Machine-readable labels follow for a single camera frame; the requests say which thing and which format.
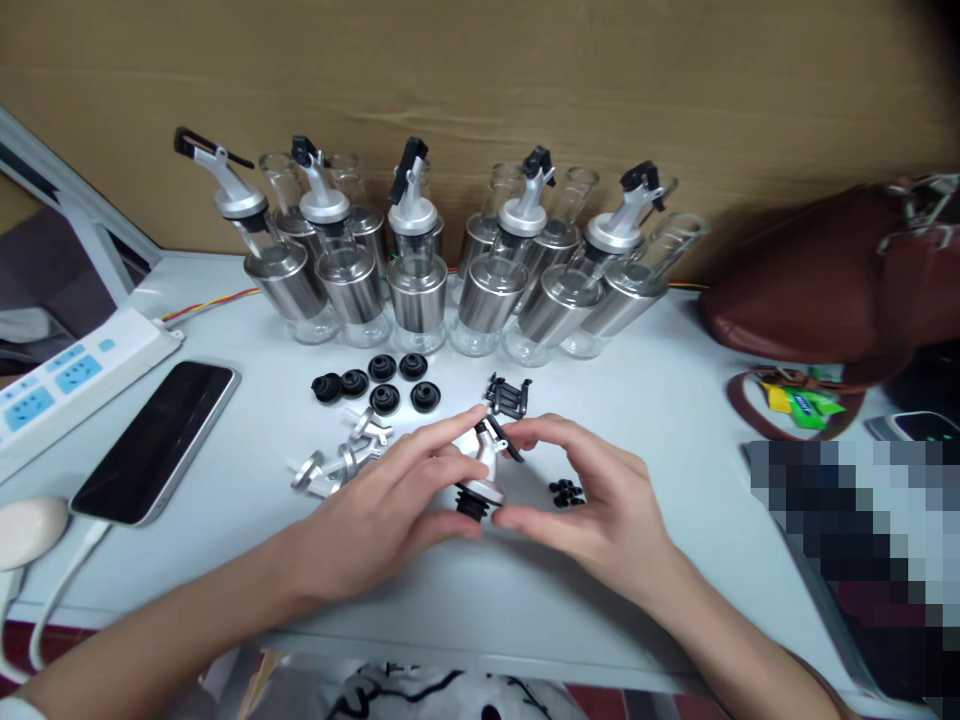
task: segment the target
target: oil dispenser bottle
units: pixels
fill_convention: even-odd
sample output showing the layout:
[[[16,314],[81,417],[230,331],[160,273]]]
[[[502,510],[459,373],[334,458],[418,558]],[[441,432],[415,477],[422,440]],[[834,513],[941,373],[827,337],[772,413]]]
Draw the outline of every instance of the oil dispenser bottle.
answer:
[[[397,347],[421,355],[436,352],[447,339],[443,326],[447,264],[437,255],[438,213],[420,193],[427,151],[420,138],[407,140],[388,214],[398,253],[387,270],[397,317]]]
[[[336,335],[339,320],[313,279],[306,248],[277,234],[267,198],[228,164],[233,161],[252,170],[253,163],[185,127],[177,128],[173,148],[216,178],[220,189],[213,196],[214,205],[240,231],[250,250],[243,269],[283,318],[293,339],[316,345]]]
[[[481,357],[497,347],[503,326],[527,286],[523,254],[547,224],[540,198],[544,185],[554,184],[555,172],[550,151],[538,145],[523,161],[523,194],[507,200],[497,214],[493,248],[470,263],[450,331],[450,342],[464,355]]]
[[[309,260],[307,268],[310,280],[323,294],[320,278],[317,275],[317,260],[320,259],[320,239],[313,225],[300,212],[300,198],[307,189],[301,179],[297,164],[290,153],[272,152],[260,156],[260,171],[270,183],[277,196],[277,207],[270,213],[273,226],[283,240],[295,240],[307,250]]]
[[[454,307],[460,304],[463,283],[467,279],[467,268],[470,267],[474,258],[490,252],[493,241],[497,238],[497,214],[507,200],[520,196],[523,181],[523,167],[520,163],[497,163],[493,166],[483,207],[480,212],[470,216],[463,230],[463,244],[460,247],[457,274],[450,279],[450,287],[447,290]]]
[[[543,271],[551,265],[565,263],[580,244],[582,236],[576,224],[577,218],[593,188],[600,182],[600,175],[588,168],[572,167],[560,182],[561,186],[555,193],[556,200],[547,216],[547,226],[533,239],[523,258],[530,279],[514,309],[515,313],[523,310]]]
[[[561,350],[576,358],[597,357],[613,336],[667,294],[667,271],[709,232],[709,223],[691,213],[664,218],[646,243],[610,265],[603,300],[561,343]]]
[[[640,243],[638,222],[648,206],[663,209],[664,189],[657,167],[644,162],[623,174],[623,202],[587,224],[585,242],[564,265],[543,271],[526,307],[503,336],[503,347],[516,362],[539,367],[549,362],[562,340],[604,297],[604,270]]]
[[[390,318],[384,312],[377,261],[369,248],[354,240],[346,222],[350,201],[327,185],[323,153],[308,138],[295,136],[291,154],[310,182],[300,212],[320,238],[323,252],[317,275],[343,323],[344,342],[359,348],[379,345],[390,336]]]
[[[347,225],[353,239],[373,253],[377,261],[377,276],[380,278],[380,294],[386,300],[387,288],[387,241],[383,229],[383,211],[370,202],[360,170],[360,158],[355,153],[335,153],[325,163],[330,170],[333,184],[350,201]]]

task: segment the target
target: bag strap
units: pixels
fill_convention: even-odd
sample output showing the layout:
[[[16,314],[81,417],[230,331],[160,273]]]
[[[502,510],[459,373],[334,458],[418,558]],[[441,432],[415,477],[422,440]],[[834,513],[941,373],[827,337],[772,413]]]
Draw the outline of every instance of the bag strap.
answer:
[[[827,427],[809,441],[832,440],[850,427],[863,406],[866,391],[899,375],[913,358],[910,327],[920,291],[930,277],[939,250],[950,244],[953,228],[931,225],[919,234],[912,230],[895,233],[880,243],[877,253],[883,266],[875,304],[874,322],[880,353],[863,362],[847,366],[846,381],[821,382],[799,370],[757,367],[733,377],[727,385],[727,397],[747,423],[768,440],[804,440],[767,420],[746,396],[746,381],[759,376],[763,382],[782,387],[821,388],[842,395],[846,410],[831,415]]]

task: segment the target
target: cardboard wall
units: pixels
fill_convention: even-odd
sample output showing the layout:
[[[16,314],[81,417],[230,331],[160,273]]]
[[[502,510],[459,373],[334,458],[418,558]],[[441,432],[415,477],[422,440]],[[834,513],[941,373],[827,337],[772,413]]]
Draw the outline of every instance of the cardboard wall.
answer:
[[[960,167],[957,95],[920,0],[33,0],[6,3],[0,102],[160,245],[240,252],[187,125],[256,157],[308,134],[358,152],[385,204],[430,145],[456,261],[490,166],[536,144],[602,184],[652,158],[716,228],[709,280],[771,208]],[[259,173],[249,173],[257,177]]]

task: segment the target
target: phone screen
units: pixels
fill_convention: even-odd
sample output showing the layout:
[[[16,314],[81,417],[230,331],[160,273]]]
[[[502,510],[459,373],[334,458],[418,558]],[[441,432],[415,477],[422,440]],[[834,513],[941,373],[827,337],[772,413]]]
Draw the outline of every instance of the phone screen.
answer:
[[[229,368],[196,362],[174,367],[70,507],[128,525],[143,520],[233,376]]]

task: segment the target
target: black rubber stopper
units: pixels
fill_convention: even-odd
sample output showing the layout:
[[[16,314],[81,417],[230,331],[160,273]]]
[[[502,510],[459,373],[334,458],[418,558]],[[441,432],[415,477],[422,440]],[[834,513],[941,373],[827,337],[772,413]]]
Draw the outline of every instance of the black rubber stopper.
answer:
[[[420,353],[408,353],[400,358],[400,377],[404,380],[419,380],[427,374],[427,359]]]
[[[340,376],[336,373],[321,375],[314,379],[310,389],[320,402],[336,402],[340,399]]]
[[[417,412],[430,412],[440,404],[440,388],[426,380],[417,383],[410,391],[410,402]]]
[[[392,415],[400,407],[400,391],[393,385],[377,385],[370,393],[370,407],[380,417]]]
[[[471,517],[477,522],[486,517],[490,505],[476,493],[461,488],[457,494],[457,512]]]
[[[360,397],[370,387],[370,380],[367,379],[367,374],[363,370],[357,368],[356,370],[347,370],[343,374],[343,377],[340,378],[340,386],[344,397]]]
[[[387,382],[397,373],[397,361],[389,355],[377,355],[367,365],[367,372],[375,382]]]

